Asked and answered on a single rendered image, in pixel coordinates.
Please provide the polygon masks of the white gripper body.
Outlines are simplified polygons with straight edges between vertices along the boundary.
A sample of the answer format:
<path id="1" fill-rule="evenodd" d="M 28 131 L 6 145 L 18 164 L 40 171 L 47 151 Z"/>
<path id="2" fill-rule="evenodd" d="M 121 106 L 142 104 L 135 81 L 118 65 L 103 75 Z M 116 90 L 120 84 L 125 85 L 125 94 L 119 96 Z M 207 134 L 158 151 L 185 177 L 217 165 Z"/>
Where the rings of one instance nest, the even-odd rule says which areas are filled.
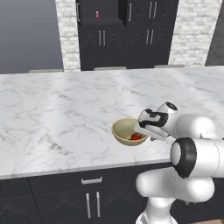
<path id="1" fill-rule="evenodd" d="M 157 127 L 147 125 L 142 128 L 138 122 L 134 124 L 134 131 L 156 140 L 164 141 L 168 136 L 173 135 L 173 127 L 165 125 L 164 127 Z"/>

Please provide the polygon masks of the beige bowl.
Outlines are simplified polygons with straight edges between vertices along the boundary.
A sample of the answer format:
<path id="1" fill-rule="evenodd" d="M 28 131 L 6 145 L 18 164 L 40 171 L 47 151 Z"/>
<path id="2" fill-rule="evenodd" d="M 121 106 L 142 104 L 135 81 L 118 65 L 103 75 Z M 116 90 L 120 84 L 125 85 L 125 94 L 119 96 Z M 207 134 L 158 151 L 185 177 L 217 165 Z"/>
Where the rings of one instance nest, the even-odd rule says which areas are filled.
<path id="1" fill-rule="evenodd" d="M 137 119 L 132 117 L 126 117 L 115 121 L 112 125 L 112 134 L 114 138 L 121 144 L 127 146 L 137 146 L 143 143 L 148 137 L 145 134 L 141 134 L 140 139 L 132 139 L 132 136 L 137 134 L 134 131 L 134 127 L 137 124 Z"/>

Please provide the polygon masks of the black cupboard run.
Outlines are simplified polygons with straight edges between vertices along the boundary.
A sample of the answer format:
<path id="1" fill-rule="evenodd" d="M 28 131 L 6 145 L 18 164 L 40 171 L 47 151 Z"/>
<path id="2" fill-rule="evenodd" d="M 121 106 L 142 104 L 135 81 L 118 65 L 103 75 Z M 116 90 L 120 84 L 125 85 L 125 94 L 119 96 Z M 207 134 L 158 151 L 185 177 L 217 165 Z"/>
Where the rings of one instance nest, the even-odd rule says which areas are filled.
<path id="1" fill-rule="evenodd" d="M 81 70 L 168 64 L 179 0 L 75 0 L 75 6 Z"/>

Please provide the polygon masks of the black drawer front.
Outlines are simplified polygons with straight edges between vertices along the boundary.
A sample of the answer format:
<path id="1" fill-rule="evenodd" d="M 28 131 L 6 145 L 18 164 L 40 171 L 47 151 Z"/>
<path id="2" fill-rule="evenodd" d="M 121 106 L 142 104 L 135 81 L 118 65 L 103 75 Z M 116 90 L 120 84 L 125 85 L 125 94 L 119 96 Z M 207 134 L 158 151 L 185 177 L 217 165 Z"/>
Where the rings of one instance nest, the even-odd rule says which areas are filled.
<path id="1" fill-rule="evenodd" d="M 29 181 L 37 188 L 70 188 L 82 186 L 81 179 L 98 179 L 100 177 L 102 177 L 102 182 L 99 184 L 132 184 L 134 182 L 134 174 L 129 167 L 43 175 L 29 178 Z"/>

